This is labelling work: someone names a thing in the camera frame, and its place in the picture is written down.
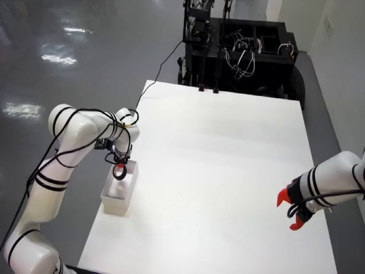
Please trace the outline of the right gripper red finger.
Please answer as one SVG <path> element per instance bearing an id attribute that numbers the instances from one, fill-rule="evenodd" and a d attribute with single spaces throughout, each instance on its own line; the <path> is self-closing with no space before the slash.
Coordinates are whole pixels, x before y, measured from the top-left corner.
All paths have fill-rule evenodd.
<path id="1" fill-rule="evenodd" d="M 304 225 L 304 222 L 301 220 L 301 218 L 298 215 L 296 215 L 295 216 L 295 223 L 293 223 L 293 224 L 290 225 L 290 229 L 292 231 L 297 231 L 300 228 L 302 228 L 303 225 Z"/>
<path id="2" fill-rule="evenodd" d="M 277 207 L 279 207 L 283 202 L 289 202 L 289 195 L 287 187 L 282 189 L 277 197 Z"/>

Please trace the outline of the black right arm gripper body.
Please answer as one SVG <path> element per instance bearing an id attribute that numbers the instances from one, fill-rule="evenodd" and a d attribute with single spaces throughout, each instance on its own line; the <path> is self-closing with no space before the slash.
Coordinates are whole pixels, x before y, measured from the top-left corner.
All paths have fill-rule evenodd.
<path id="1" fill-rule="evenodd" d="M 306 202 L 300 189 L 301 175 L 292 180 L 287 186 L 287 194 L 290 199 L 291 206 L 287 211 L 287 217 L 296 217 L 296 223 L 306 223 L 311 219 L 313 213 L 307 209 Z"/>

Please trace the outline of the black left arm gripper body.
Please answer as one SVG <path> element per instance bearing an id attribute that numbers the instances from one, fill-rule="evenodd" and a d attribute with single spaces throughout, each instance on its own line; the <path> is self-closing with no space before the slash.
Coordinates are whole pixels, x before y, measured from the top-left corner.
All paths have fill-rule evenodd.
<path id="1" fill-rule="evenodd" d="M 132 144 L 113 144 L 113 164 L 126 165 L 131 157 Z"/>

